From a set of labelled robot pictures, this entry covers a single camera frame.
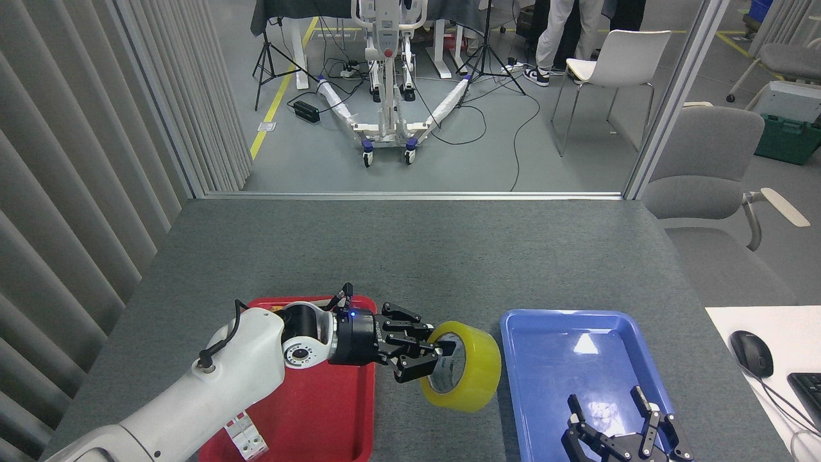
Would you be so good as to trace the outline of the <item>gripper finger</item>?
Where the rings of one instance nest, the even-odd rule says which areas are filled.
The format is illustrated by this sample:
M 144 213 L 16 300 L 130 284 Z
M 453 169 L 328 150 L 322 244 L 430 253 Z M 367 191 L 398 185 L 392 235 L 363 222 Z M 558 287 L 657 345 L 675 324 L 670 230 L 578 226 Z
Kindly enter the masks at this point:
M 384 343 L 384 364 L 392 366 L 394 379 L 406 383 L 432 375 L 455 353 L 455 340 L 418 340 L 411 337 L 389 337 Z
M 616 461 L 631 461 L 632 452 L 627 444 L 610 438 L 586 423 L 586 416 L 582 411 L 576 395 L 569 395 L 567 406 L 571 416 L 567 421 L 567 428 L 562 435 L 562 446 L 570 461 L 593 461 L 582 448 L 587 445 L 593 453 L 598 454 L 601 461 L 615 459 Z
M 632 399 L 639 414 L 644 418 L 644 426 L 639 437 L 636 454 L 642 460 L 651 460 L 654 453 L 659 452 L 666 461 L 693 461 L 694 453 L 690 450 L 680 419 L 673 413 L 665 413 L 660 407 L 646 398 L 641 387 L 634 386 Z M 663 433 L 670 448 L 662 450 L 655 444 L 659 433 Z
M 398 304 L 382 304 L 382 326 L 388 332 L 399 332 L 416 340 L 427 340 L 434 332 L 433 325 L 423 322 L 418 313 Z

